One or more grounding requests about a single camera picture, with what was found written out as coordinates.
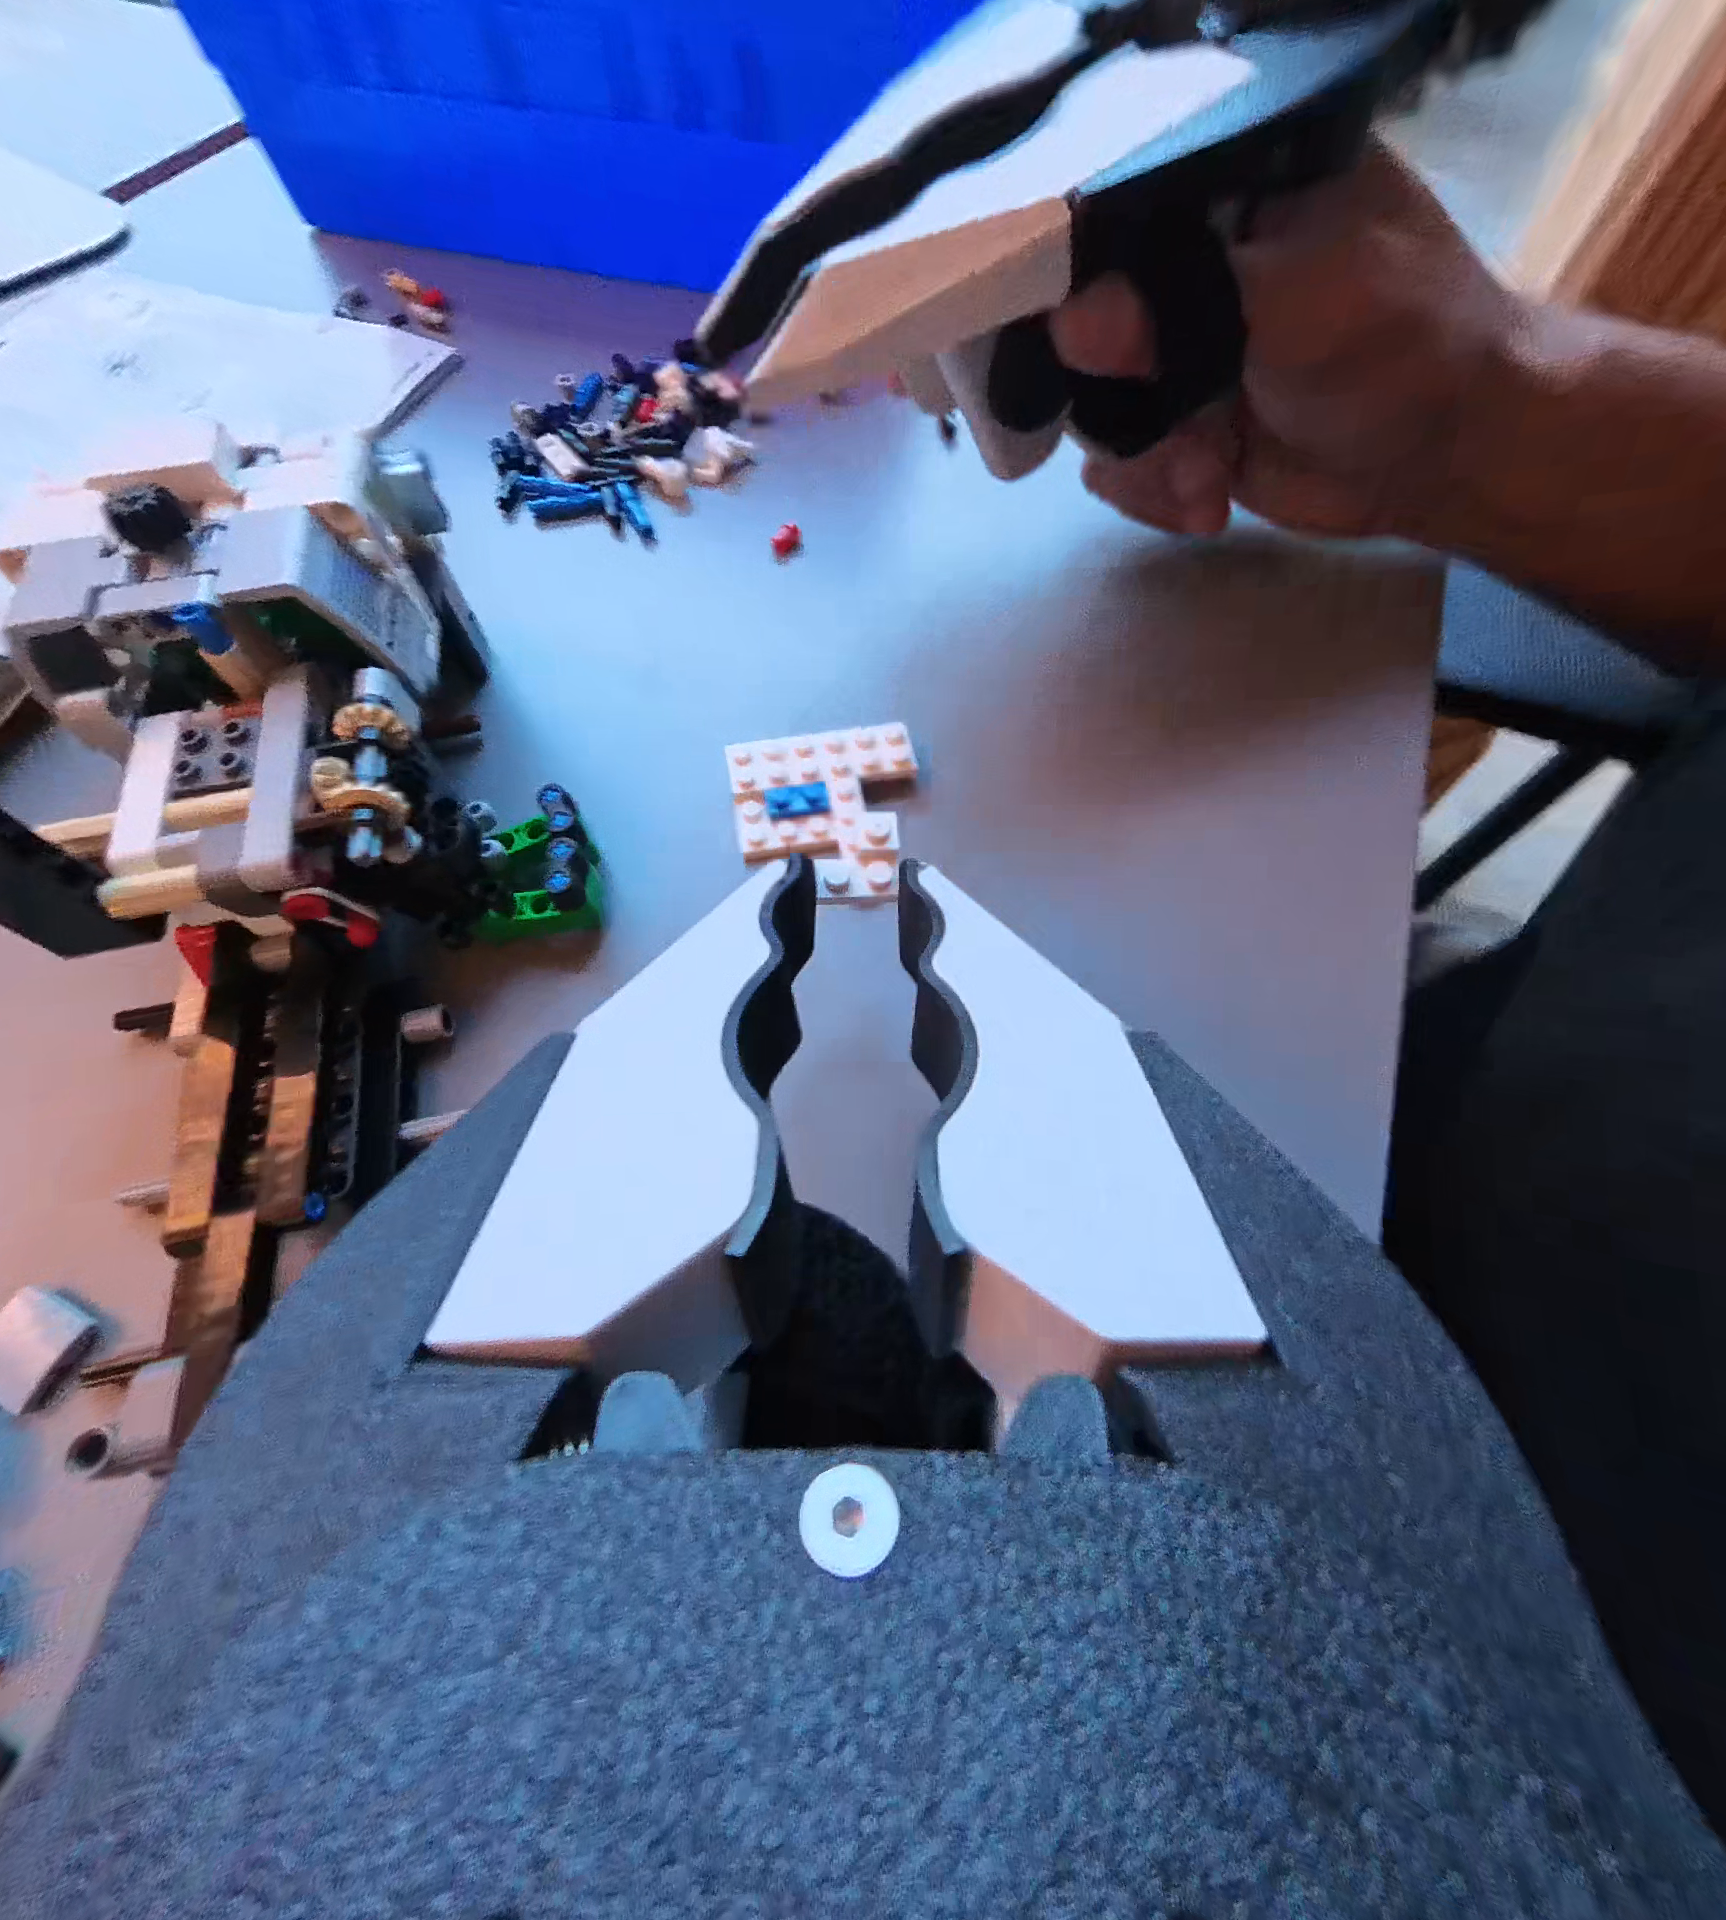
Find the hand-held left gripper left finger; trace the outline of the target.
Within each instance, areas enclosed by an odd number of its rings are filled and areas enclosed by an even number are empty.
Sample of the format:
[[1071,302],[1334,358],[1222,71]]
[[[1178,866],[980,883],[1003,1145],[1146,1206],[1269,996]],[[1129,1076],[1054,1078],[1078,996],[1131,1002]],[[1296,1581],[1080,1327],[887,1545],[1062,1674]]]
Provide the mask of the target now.
[[817,919],[810,859],[761,868],[574,1027],[428,1354],[699,1390],[778,1339],[803,1215],[774,1090]]

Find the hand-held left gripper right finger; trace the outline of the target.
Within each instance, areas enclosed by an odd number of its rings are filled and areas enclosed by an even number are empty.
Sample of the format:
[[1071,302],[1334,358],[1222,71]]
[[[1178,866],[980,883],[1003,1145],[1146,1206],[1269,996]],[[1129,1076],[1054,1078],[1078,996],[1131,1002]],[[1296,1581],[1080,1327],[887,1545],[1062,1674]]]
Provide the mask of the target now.
[[926,1337],[1013,1419],[1049,1380],[1253,1362],[1270,1331],[1133,1029],[928,862],[899,875],[938,1108],[908,1235]]

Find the pile of small lego connectors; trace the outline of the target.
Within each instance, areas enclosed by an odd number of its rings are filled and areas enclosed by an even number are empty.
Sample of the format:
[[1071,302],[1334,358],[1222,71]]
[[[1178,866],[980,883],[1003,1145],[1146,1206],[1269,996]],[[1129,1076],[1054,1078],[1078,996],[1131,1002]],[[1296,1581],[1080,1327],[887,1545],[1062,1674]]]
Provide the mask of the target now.
[[554,396],[512,399],[508,425],[488,441],[496,514],[537,528],[594,522],[655,548],[661,507],[686,512],[696,491],[757,466],[743,419],[739,377],[689,344],[560,373]]

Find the white lego plate assembly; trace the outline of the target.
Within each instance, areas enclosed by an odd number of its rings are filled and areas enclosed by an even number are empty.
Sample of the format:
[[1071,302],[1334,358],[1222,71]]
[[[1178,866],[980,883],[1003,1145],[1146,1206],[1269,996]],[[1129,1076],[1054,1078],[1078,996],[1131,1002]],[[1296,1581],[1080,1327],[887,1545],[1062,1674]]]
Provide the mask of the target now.
[[920,779],[904,721],[735,739],[722,766],[747,868],[803,858],[823,903],[899,898],[902,831],[892,801]]

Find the person's right forearm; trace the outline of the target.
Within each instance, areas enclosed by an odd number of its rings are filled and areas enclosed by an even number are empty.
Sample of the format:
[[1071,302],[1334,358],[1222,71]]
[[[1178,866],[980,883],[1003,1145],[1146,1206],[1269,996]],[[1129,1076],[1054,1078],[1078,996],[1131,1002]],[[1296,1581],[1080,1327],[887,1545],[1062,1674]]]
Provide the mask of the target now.
[[1520,302],[1429,539],[1682,673],[1726,676],[1726,346]]

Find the green black lego subassembly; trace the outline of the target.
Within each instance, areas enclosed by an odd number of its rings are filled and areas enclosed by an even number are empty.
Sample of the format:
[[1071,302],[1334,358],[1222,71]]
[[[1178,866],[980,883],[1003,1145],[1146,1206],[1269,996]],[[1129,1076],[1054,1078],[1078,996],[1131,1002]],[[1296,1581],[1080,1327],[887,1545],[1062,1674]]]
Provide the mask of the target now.
[[532,811],[483,827],[488,891],[468,927],[478,945],[603,933],[608,868],[582,805],[560,779],[537,787]]

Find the small group of lego pins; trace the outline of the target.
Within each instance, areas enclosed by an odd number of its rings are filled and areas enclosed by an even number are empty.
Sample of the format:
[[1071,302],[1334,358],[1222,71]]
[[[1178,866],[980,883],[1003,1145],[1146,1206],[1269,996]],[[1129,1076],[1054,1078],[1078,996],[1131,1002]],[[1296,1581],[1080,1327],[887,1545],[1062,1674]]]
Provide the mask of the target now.
[[386,270],[374,294],[367,284],[345,284],[331,313],[348,323],[376,323],[445,338],[452,325],[452,302],[433,281],[403,270]]

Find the white curved lego panel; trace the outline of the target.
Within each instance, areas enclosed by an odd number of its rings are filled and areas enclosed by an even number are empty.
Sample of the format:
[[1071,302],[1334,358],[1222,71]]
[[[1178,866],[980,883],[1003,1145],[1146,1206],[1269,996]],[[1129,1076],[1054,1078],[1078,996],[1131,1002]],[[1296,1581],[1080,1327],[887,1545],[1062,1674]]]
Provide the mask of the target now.
[[21,1419],[53,1399],[105,1331],[103,1318],[74,1297],[21,1288],[0,1307],[0,1410]]

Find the partly built lego truck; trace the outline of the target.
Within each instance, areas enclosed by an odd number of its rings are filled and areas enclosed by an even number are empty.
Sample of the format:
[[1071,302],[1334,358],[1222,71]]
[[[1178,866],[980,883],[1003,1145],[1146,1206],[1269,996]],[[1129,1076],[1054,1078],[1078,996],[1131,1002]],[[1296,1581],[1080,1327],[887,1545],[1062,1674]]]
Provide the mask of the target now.
[[286,1246],[398,1171],[428,938],[486,905],[483,831],[442,755],[488,680],[428,463],[353,436],[166,444],[95,476],[74,528],[12,558],[2,636],[56,728],[116,763],[116,801],[33,827],[0,805],[0,930],[55,958],[173,942],[185,986],[159,1240],[164,1330],[92,1380],[126,1388],[70,1449],[166,1474],[288,1288]]

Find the person's right hand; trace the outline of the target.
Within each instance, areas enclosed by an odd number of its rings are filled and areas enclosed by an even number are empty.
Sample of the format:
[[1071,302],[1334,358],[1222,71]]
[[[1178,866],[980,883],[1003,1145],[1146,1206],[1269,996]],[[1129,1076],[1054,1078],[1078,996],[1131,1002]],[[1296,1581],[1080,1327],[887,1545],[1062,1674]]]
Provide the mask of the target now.
[[1298,535],[1416,538],[1454,430],[1522,302],[1383,138],[1326,182],[1226,217],[1246,329],[1232,396],[1086,489],[1140,526],[1213,538],[1235,512]]

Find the blue storage bin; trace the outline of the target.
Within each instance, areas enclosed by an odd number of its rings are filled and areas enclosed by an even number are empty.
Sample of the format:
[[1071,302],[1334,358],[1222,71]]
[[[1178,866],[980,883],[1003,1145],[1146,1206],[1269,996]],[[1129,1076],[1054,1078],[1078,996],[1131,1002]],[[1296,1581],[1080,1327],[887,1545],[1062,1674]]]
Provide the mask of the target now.
[[311,228],[716,289],[970,1],[181,1]]

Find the wooden cabinet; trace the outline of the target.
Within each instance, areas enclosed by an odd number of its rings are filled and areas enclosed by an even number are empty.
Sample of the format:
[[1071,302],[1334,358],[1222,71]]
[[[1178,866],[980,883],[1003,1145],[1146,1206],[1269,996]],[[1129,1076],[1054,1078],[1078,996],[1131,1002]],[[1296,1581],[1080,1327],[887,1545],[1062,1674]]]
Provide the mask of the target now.
[[1726,1],[1635,3],[1510,273],[1546,299],[1726,344]]

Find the black chair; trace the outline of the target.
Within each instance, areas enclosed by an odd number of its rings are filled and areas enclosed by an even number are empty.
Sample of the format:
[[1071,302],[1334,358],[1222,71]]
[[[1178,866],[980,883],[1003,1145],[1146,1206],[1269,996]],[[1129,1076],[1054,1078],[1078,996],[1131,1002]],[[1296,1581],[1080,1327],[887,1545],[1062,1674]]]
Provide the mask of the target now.
[[1437,709],[1548,745],[1551,755],[1427,862],[1420,911],[1600,767],[1641,770],[1690,721],[1701,685],[1465,562],[1445,576]]

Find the instruction booklet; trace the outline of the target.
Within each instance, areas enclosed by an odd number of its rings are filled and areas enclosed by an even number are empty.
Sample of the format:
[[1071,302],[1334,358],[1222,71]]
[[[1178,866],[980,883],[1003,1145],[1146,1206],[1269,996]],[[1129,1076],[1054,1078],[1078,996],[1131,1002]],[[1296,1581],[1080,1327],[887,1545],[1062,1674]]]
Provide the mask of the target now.
[[[74,528],[77,496],[166,445],[379,439],[457,367],[433,336],[91,271],[0,305],[0,553]],[[21,699],[4,637],[0,726]]]

